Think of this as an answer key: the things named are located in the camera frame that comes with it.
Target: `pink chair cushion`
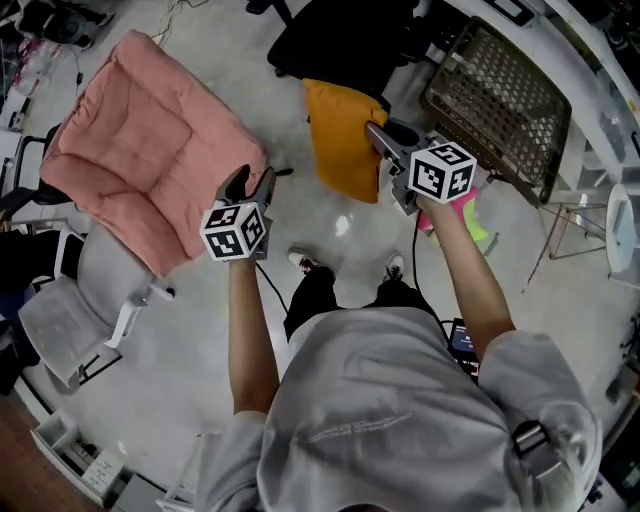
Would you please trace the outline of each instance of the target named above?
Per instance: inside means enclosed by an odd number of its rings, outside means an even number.
[[[233,113],[149,37],[129,32],[58,130],[41,168],[153,273],[205,250],[198,229],[220,184],[266,154]]]

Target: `wire basket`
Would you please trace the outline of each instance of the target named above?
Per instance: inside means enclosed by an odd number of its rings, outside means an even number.
[[[472,18],[421,95],[444,131],[533,205],[553,189],[571,105],[511,41]],[[532,190],[542,187],[540,196]]]

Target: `gray floor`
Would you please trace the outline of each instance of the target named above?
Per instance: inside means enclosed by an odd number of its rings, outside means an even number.
[[[294,12],[304,3],[290,2]],[[380,204],[366,205],[341,197],[318,181],[302,86],[292,78],[277,79],[266,61],[283,24],[273,10],[252,16],[244,11],[244,4],[210,0],[197,9],[185,7],[175,19],[165,50],[235,111],[264,143],[275,165],[295,168],[293,176],[278,181],[269,211],[274,227],[265,263],[285,300],[301,280],[285,256],[287,248],[296,244],[313,249],[336,270],[335,288],[342,306],[363,305],[371,301],[392,250],[403,252],[409,263],[412,220],[393,207],[385,190]],[[164,2],[139,0],[120,3],[118,9],[104,41],[80,56],[86,80],[127,30],[156,33]],[[425,66],[397,71],[385,94],[394,105],[394,115],[419,118],[417,94],[428,71]],[[35,100],[27,133],[43,135],[66,116],[75,99],[75,74],[72,57],[61,62],[50,86]],[[37,179],[37,156],[32,159],[27,181]],[[550,216],[541,219],[513,188],[502,183],[483,191],[478,209],[491,236],[498,234],[488,261],[504,288],[516,325],[546,331],[557,341],[600,410],[604,389],[620,361],[618,344],[627,333],[638,294],[607,280],[604,253],[555,262],[545,257],[522,293],[542,249],[543,222],[548,227]],[[61,210],[73,217],[72,222],[81,221],[72,208]],[[28,213],[52,212],[37,208]],[[572,228],[567,242],[568,249],[589,243]],[[442,253],[424,237],[417,243],[417,267],[423,293],[441,318],[457,316]],[[90,439],[115,447],[130,467],[165,485],[177,477],[195,436],[222,429],[231,414],[227,269],[204,256],[175,271],[171,280],[178,291],[175,302],[153,300],[130,339],[121,345],[124,359],[74,396],[57,395],[42,367],[28,372],[44,396],[71,413]],[[283,370],[287,364],[284,314],[271,289],[259,280]]]

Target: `orange pillow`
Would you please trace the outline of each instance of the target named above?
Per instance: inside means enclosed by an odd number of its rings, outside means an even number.
[[[333,189],[365,203],[378,202],[381,157],[365,133],[367,121],[383,126],[380,104],[347,87],[304,79],[316,172]]]

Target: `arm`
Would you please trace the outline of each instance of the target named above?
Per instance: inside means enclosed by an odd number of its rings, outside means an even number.
[[[466,226],[453,208],[420,196],[418,206],[429,215],[444,253],[458,306],[482,362],[489,344],[515,330],[507,301]]]
[[[253,258],[229,263],[229,381],[234,414],[268,413],[280,384]]]

